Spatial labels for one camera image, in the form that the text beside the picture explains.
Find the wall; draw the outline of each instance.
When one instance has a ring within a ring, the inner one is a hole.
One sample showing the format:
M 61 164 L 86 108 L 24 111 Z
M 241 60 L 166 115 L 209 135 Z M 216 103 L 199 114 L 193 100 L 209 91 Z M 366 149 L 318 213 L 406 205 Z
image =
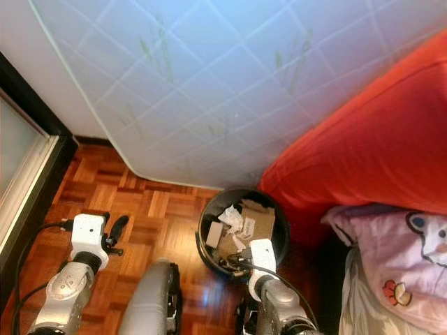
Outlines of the wall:
M 26 0 L 1 0 L 0 51 L 72 133 L 106 138 Z
M 444 0 L 30 4 L 133 171 L 214 187 L 256 184 L 447 13 Z

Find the black trash can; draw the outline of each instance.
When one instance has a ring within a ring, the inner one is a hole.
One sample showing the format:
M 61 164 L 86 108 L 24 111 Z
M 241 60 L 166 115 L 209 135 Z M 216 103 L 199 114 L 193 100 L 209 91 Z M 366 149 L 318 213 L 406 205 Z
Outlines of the black trash can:
M 228 271 L 218 265 L 211 256 L 212 248 L 205 244 L 208 232 L 210 231 L 211 222 L 218 221 L 217 217 L 222 214 L 225 209 L 232 204 L 237 204 L 242 199 L 253 200 L 264 207 L 274 208 L 274 225 L 272 233 L 272 245 L 277 265 L 281 263 L 290 244 L 290 228 L 281 207 L 267 194 L 256 190 L 255 188 L 232 188 L 220 192 L 208 202 L 204 209 L 198 224 L 196 232 L 197 249 L 203 262 L 216 273 L 232 279 L 237 278 L 241 273 Z

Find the baseboard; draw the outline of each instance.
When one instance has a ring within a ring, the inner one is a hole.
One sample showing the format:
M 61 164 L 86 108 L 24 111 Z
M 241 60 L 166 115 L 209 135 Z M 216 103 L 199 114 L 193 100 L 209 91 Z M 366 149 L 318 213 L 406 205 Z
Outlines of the baseboard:
M 79 135 L 75 135 L 75 138 L 80 144 L 101 145 L 103 147 L 113 148 L 112 143 L 106 138 L 87 137 Z
M 14 288 L 15 266 L 23 243 L 31 238 L 35 229 L 43 223 L 50 210 L 53 197 L 64 178 L 78 145 L 70 135 L 62 135 L 56 143 L 27 203 L 25 204 L 14 230 L 11 232 L 0 255 L 0 315 Z

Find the red cloth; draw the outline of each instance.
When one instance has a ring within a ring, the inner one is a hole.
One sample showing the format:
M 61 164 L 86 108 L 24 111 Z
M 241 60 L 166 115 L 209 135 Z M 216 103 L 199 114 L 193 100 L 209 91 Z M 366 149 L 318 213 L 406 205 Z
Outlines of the red cloth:
M 336 204 L 447 214 L 447 31 L 299 138 L 260 189 L 294 223 L 292 239 L 313 247 L 327 237 L 319 220 Z

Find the crumpled paper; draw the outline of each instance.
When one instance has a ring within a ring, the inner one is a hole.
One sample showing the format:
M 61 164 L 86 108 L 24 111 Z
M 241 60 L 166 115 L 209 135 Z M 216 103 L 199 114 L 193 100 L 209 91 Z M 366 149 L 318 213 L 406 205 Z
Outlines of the crumpled paper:
M 233 205 L 225 209 L 225 211 L 219 215 L 218 219 L 230 226 L 230 229 L 226 232 L 227 235 L 242 230 L 244 219 Z

